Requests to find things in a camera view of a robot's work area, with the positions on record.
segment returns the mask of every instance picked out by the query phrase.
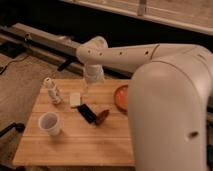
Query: small bottle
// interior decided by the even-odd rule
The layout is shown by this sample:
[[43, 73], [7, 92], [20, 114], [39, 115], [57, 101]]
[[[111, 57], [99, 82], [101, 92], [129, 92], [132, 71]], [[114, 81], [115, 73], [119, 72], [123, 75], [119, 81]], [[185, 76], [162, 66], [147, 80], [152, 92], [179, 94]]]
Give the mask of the small bottle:
[[47, 92], [52, 100], [52, 103], [53, 104], [61, 103], [62, 99], [59, 96], [59, 90], [51, 78], [47, 77], [44, 79], [44, 86], [47, 89]]

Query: wooden table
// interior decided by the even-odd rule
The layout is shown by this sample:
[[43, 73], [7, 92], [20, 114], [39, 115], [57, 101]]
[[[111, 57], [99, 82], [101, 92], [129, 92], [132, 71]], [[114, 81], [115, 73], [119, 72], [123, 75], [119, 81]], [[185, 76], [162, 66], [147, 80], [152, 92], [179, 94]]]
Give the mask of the wooden table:
[[[128, 118], [113, 101], [113, 93], [128, 80], [105, 80], [91, 86], [83, 97], [95, 113], [110, 110], [101, 126], [88, 124], [77, 109], [69, 107], [71, 92], [83, 93], [82, 80], [55, 80], [63, 103], [54, 106], [42, 86], [15, 154], [16, 166], [133, 166], [133, 152]], [[57, 112], [62, 132], [50, 137], [38, 128], [38, 118], [45, 112]]]

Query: white cup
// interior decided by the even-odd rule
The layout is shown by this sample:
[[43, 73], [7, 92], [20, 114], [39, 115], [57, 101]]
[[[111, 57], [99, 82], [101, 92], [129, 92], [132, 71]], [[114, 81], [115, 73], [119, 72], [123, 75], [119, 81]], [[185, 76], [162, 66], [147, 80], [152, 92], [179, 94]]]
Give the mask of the white cup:
[[38, 126], [51, 136], [58, 135], [60, 133], [58, 114], [53, 112], [44, 113], [38, 120]]

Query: plate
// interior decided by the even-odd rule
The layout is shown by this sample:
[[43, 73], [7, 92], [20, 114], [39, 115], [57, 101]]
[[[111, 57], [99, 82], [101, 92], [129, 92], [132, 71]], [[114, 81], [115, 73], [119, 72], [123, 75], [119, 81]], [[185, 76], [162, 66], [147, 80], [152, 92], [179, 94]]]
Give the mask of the plate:
[[118, 87], [114, 92], [114, 102], [118, 109], [126, 112], [127, 111], [127, 96], [128, 96], [128, 85]]

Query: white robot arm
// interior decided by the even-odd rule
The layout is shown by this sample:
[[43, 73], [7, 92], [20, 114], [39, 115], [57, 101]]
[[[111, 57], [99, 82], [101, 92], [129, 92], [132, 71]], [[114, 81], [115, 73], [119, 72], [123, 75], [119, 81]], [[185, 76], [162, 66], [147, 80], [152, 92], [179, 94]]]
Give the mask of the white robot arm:
[[96, 37], [77, 49], [86, 72], [104, 65], [134, 73], [128, 117], [137, 171], [206, 171], [206, 106], [213, 55], [198, 45], [108, 48]]

